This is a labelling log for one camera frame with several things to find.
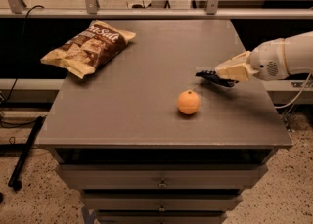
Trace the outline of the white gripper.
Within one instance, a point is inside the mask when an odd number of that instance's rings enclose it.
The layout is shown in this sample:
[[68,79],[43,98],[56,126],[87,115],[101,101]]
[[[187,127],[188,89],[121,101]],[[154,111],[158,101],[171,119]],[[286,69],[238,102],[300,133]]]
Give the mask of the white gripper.
[[260,80],[279,80],[289,76],[285,57],[285,40],[279,38],[260,44],[251,53],[245,51],[215,68],[221,79],[239,82],[252,76]]

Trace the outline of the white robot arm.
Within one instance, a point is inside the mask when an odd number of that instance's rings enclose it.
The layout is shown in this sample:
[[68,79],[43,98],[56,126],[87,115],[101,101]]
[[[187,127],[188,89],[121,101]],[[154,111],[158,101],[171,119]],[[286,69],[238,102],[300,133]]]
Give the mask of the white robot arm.
[[313,72],[313,32],[267,41],[215,68],[221,79],[249,81],[280,80],[291,75]]

